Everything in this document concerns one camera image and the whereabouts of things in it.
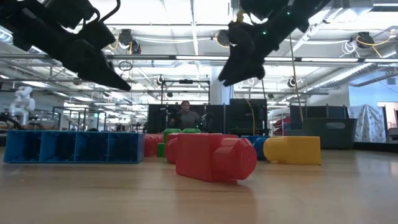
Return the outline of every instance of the man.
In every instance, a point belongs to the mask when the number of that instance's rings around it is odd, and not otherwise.
[[[177,116],[180,117],[180,122],[176,124],[176,128],[184,130],[185,128],[196,128],[200,122],[200,116],[193,111],[189,110],[189,101],[182,101],[181,110],[177,112]],[[175,120],[171,119],[170,124],[175,125]]]

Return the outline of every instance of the blue plastic block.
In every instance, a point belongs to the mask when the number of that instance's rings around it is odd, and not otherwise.
[[[109,133],[106,132],[78,132],[75,162],[106,162],[108,138]]]
[[[144,158],[144,135],[139,133],[110,133],[108,162],[138,163]]]
[[[44,131],[40,162],[73,162],[76,132]]]
[[[264,142],[268,139],[268,136],[242,136],[242,138],[246,138],[251,142],[254,149],[256,150],[258,160],[264,161],[267,159],[264,155],[263,145]]]
[[[8,131],[4,162],[38,162],[41,131]]]

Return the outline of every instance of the wooden floor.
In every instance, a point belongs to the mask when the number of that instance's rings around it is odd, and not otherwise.
[[[0,223],[398,223],[398,155],[322,154],[322,166],[259,162],[239,185],[181,177],[157,158],[0,164]]]

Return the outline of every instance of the white robot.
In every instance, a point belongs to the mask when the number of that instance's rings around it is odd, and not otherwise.
[[[9,108],[9,116],[21,116],[19,119],[21,125],[27,125],[29,112],[35,110],[35,100],[30,97],[32,90],[32,87],[20,86],[15,92],[15,100]]]

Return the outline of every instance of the yellow plastic block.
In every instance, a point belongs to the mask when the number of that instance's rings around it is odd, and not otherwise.
[[[280,164],[321,165],[319,137],[286,136],[265,141],[264,155],[268,161]]]

